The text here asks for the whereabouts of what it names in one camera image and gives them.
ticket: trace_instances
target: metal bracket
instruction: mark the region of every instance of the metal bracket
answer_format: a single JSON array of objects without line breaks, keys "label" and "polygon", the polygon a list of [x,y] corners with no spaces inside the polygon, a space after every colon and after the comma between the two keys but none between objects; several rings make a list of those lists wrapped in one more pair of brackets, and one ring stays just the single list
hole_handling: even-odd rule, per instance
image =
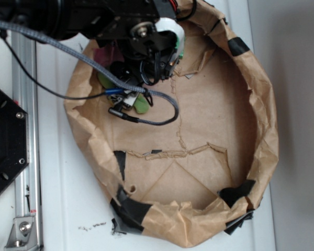
[{"label": "metal bracket", "polygon": [[5,251],[27,251],[38,248],[34,216],[14,219]]}]

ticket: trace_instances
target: blue connector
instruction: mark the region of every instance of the blue connector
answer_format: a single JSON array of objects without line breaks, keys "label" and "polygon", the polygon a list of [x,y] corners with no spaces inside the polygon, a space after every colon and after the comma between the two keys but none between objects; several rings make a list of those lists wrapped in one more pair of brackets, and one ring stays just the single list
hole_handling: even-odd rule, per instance
[{"label": "blue connector", "polygon": [[106,95],[119,94],[119,93],[123,93],[124,91],[125,90],[123,90],[121,88],[113,88],[113,89],[105,90],[105,94]]}]

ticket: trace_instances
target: hole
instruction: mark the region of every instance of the hole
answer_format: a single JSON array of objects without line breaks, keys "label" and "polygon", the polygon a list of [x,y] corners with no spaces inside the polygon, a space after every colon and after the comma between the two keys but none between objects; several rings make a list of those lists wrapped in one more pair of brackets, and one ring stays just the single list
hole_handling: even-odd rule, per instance
[{"label": "hole", "polygon": [[0,176],[3,180],[9,180],[9,176],[6,173],[1,173]]},{"label": "hole", "polygon": [[136,186],[135,186],[135,185],[132,185],[132,186],[130,187],[130,192],[131,192],[131,193],[136,192]]},{"label": "hole", "polygon": [[4,108],[6,104],[7,104],[7,101],[6,101],[6,100],[3,101],[3,102],[1,103],[1,105],[0,105],[0,108]]}]

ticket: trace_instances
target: white wall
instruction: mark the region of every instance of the white wall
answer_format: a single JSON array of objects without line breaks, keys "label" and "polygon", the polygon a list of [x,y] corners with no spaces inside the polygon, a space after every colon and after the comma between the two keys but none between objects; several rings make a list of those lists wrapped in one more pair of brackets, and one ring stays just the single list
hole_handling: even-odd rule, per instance
[{"label": "white wall", "polygon": [[277,101],[271,182],[278,251],[314,251],[314,0],[248,0],[254,51]]},{"label": "white wall", "polygon": [[0,38],[0,89],[12,97],[12,55]]}]

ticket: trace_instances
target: bolt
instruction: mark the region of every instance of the bolt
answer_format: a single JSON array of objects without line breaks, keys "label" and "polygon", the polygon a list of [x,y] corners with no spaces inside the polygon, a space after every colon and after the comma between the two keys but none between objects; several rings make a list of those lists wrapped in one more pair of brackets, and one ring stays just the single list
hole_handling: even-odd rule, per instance
[{"label": "bolt", "polygon": [[145,38],[148,35],[148,29],[145,26],[142,26],[137,30],[137,34],[140,37]]},{"label": "bolt", "polygon": [[24,244],[23,244],[23,242],[20,239],[14,241],[14,244],[13,244],[14,247],[21,247],[23,245]]},{"label": "bolt", "polygon": [[23,234],[28,234],[31,231],[31,225],[28,222],[22,222],[20,224],[20,231]]},{"label": "bolt", "polygon": [[18,119],[23,119],[24,117],[25,117],[25,115],[23,114],[23,112],[18,112],[16,114],[16,118],[18,118]]}]

